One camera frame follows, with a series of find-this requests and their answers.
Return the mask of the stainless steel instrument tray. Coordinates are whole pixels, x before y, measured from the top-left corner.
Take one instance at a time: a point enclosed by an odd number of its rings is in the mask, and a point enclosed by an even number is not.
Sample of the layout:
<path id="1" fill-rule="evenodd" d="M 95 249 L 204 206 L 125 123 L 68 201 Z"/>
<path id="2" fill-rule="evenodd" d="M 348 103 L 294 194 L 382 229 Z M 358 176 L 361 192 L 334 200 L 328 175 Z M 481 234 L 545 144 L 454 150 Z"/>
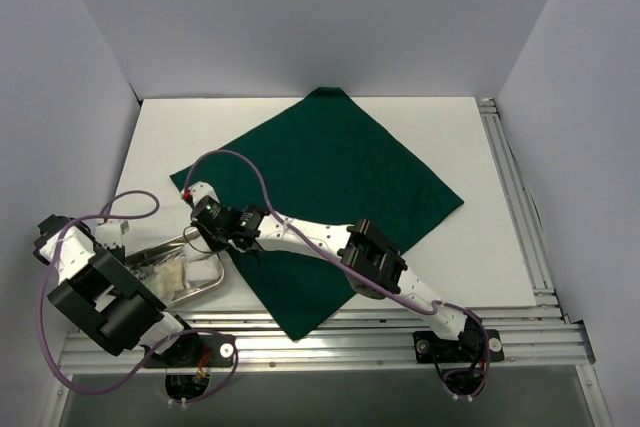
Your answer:
<path id="1" fill-rule="evenodd" d="M 188 261 L 206 258 L 216 255 L 221 266 L 221 276 L 214 281 L 190 283 L 185 279 L 185 267 Z M 171 261 L 180 259 L 184 268 L 184 289 L 178 291 L 174 297 L 159 297 L 152 286 L 154 278 L 154 267 Z M 134 254 L 130 254 L 125 259 L 125 265 L 167 307 L 191 300 L 200 293 L 215 289 L 224 280 L 224 267 L 217 254 L 214 254 L 199 236 L 176 237 Z"/>

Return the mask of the tan-filled clear plastic bag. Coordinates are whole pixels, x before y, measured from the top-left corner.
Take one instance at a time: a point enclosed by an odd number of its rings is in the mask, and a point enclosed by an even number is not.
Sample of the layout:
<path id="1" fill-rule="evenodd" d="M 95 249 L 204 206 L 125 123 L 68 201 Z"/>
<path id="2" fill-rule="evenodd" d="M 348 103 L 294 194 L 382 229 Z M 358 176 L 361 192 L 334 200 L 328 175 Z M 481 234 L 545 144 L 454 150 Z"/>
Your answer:
<path id="1" fill-rule="evenodd" d="M 180 259 L 159 264 L 154 267 L 152 282 L 155 293 L 162 298 L 174 297 L 184 289 L 184 268 Z"/>

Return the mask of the green surgical drape cloth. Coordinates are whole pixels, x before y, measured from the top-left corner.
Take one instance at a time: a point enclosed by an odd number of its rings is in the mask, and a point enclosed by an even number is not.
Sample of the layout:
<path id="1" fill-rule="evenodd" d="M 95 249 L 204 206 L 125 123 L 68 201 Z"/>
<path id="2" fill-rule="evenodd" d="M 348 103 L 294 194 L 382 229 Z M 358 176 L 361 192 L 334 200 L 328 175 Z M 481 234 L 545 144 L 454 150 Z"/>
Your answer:
<path id="1" fill-rule="evenodd" d="M 367 219 L 407 252 L 464 203 L 427 165 L 338 88 L 302 101 L 171 174 L 210 184 L 225 206 L 273 204 L 333 225 Z M 355 293 L 330 263 L 285 252 L 232 253 L 240 275 L 293 341 Z"/>

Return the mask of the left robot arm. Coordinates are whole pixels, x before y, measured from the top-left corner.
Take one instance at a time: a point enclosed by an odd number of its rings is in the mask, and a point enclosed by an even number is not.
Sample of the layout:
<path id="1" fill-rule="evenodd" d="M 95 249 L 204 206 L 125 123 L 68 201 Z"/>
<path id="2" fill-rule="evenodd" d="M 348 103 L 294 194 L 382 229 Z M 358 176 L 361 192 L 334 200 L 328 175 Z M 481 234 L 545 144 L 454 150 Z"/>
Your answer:
<path id="1" fill-rule="evenodd" d="M 83 222 L 64 231 L 69 222 L 51 215 L 38 225 L 34 256 L 48 264 L 60 249 L 58 285 L 47 294 L 49 302 L 113 356 L 136 347 L 148 350 L 168 337 L 152 358 L 167 366 L 194 364 L 202 341 L 125 267 L 124 247 L 103 246 Z"/>

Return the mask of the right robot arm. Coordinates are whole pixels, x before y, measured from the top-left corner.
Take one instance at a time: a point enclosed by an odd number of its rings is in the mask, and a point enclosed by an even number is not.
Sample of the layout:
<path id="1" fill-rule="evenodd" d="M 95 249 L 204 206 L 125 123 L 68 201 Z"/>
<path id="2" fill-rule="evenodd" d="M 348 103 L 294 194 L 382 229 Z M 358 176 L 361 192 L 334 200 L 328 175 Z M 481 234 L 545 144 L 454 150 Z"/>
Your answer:
<path id="1" fill-rule="evenodd" d="M 190 216 L 214 252 L 286 252 L 326 261 L 341 270 L 354 292 L 371 299 L 388 298 L 431 320 L 435 337 L 455 359 L 488 365 L 489 339 L 482 322 L 455 306 L 422 280 L 391 240 L 369 220 L 330 225 L 292 218 L 273 209 L 243 211 L 221 205 L 211 196 L 195 203 Z"/>

